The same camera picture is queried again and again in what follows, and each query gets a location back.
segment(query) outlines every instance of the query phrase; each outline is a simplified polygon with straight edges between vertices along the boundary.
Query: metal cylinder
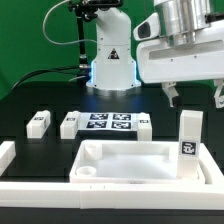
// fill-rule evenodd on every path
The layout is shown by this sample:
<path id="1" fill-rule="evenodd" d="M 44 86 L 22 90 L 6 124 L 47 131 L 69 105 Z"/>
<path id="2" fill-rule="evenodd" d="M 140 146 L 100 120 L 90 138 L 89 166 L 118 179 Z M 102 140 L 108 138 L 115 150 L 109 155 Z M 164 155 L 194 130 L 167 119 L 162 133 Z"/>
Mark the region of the metal cylinder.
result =
<path id="1" fill-rule="evenodd" d="M 155 5 L 159 15 L 161 37 L 170 46 L 195 42 L 195 31 L 209 27 L 205 15 L 210 12 L 209 0 L 169 0 Z"/>

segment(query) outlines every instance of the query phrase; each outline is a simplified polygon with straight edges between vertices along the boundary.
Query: black and white label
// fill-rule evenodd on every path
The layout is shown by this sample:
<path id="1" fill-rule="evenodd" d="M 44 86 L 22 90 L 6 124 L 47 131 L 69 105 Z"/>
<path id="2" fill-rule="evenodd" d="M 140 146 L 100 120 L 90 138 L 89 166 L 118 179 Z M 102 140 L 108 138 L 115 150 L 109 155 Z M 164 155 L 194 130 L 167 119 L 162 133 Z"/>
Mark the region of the black and white label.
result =
<path id="1" fill-rule="evenodd" d="M 108 59 L 120 59 L 115 48 L 111 51 Z"/>
<path id="2" fill-rule="evenodd" d="M 111 128 L 113 129 L 131 129 L 131 122 L 113 121 Z"/>
<path id="3" fill-rule="evenodd" d="M 107 120 L 109 114 L 91 114 L 90 120 Z"/>
<path id="4" fill-rule="evenodd" d="M 139 121 L 141 124 L 148 124 L 149 123 L 149 120 L 140 120 Z"/>
<path id="5" fill-rule="evenodd" d="M 131 121 L 131 114 L 114 114 L 113 120 Z"/>
<path id="6" fill-rule="evenodd" d="M 101 129 L 101 128 L 106 128 L 106 126 L 107 126 L 107 122 L 106 121 L 90 121 L 90 122 L 88 122 L 88 124 L 87 124 L 87 129 L 88 128 L 99 128 L 99 129 Z"/>
<path id="7" fill-rule="evenodd" d="M 66 119 L 66 121 L 75 121 L 75 118 L 74 118 L 74 117 L 68 117 L 68 118 Z"/>
<path id="8" fill-rule="evenodd" d="M 35 117 L 34 120 L 35 121 L 42 121 L 44 119 L 44 117 Z"/>
<path id="9" fill-rule="evenodd" d="M 182 141 L 181 142 L 181 154 L 196 156 L 197 155 L 197 143 L 190 141 Z"/>

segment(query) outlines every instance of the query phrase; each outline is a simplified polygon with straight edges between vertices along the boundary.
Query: metal bracket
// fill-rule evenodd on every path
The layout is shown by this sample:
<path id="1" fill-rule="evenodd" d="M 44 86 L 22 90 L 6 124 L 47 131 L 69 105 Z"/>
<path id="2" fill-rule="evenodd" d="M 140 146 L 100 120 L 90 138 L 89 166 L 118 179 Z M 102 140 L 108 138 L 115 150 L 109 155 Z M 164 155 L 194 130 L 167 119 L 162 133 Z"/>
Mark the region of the metal bracket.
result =
<path id="1" fill-rule="evenodd" d="M 164 82 L 161 84 L 163 91 L 169 99 L 170 107 L 174 107 L 175 99 L 179 97 L 179 94 L 175 89 L 176 82 Z"/>
<path id="2" fill-rule="evenodd" d="M 215 79 L 214 80 L 214 86 L 217 86 L 214 99 L 215 99 L 215 106 L 216 108 L 223 108 L 224 107 L 224 95 L 222 95 L 223 92 L 223 86 L 224 86 L 224 79 Z"/>

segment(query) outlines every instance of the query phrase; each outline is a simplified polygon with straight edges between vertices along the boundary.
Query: tall white block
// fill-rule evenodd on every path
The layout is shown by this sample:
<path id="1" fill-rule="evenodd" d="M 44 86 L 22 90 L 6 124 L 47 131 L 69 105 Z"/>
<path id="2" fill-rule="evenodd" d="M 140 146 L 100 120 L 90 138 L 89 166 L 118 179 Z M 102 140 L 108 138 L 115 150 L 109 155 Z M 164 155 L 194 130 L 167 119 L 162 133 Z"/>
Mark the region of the tall white block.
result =
<path id="1" fill-rule="evenodd" d="M 68 112 L 60 126 L 61 139 L 74 139 L 79 129 L 80 112 Z"/>
<path id="2" fill-rule="evenodd" d="M 138 141 L 152 141 L 152 124 L 149 114 L 138 114 Z"/>
<path id="3" fill-rule="evenodd" d="M 15 143 L 5 141 L 0 145 L 0 176 L 16 156 Z"/>
<path id="4" fill-rule="evenodd" d="M 50 112 L 38 111 L 26 126 L 27 138 L 42 138 L 50 123 Z"/>
<path id="5" fill-rule="evenodd" d="M 203 112 L 183 110 L 180 117 L 177 177 L 198 177 Z"/>

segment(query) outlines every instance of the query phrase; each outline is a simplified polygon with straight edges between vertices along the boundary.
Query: tabletop surface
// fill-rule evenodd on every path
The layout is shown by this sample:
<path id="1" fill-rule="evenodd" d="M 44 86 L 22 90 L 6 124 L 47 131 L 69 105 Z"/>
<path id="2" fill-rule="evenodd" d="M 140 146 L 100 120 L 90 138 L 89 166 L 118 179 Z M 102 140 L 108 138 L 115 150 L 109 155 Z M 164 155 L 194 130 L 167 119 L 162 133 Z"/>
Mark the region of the tabletop surface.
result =
<path id="1" fill-rule="evenodd" d="M 159 85 L 146 85 L 140 93 L 113 99 L 89 94 L 76 83 L 31 82 L 21 85 L 0 101 L 0 144 L 9 140 L 16 143 L 16 158 L 0 181 L 69 182 L 69 172 L 83 140 L 137 140 L 136 132 L 115 131 L 79 131 L 74 140 L 61 140 L 60 124 L 67 112 L 75 110 L 149 113 L 153 141 L 178 141 L 182 110 L 203 111 L 201 142 L 224 171 L 224 110 L 212 106 L 214 91 L 196 83 L 182 83 L 177 90 L 182 96 L 182 104 L 170 108 Z M 37 111 L 43 110 L 51 112 L 51 125 L 42 139 L 27 139 L 26 125 Z M 52 223 L 65 220 L 77 223 L 190 223 L 192 218 L 199 223 L 224 222 L 222 211 L 31 208 L 0 208 L 0 221 L 7 219 L 6 223 L 24 223 L 30 220 L 25 215 L 27 211 L 34 218 L 32 223 L 45 223 L 47 220 Z"/>

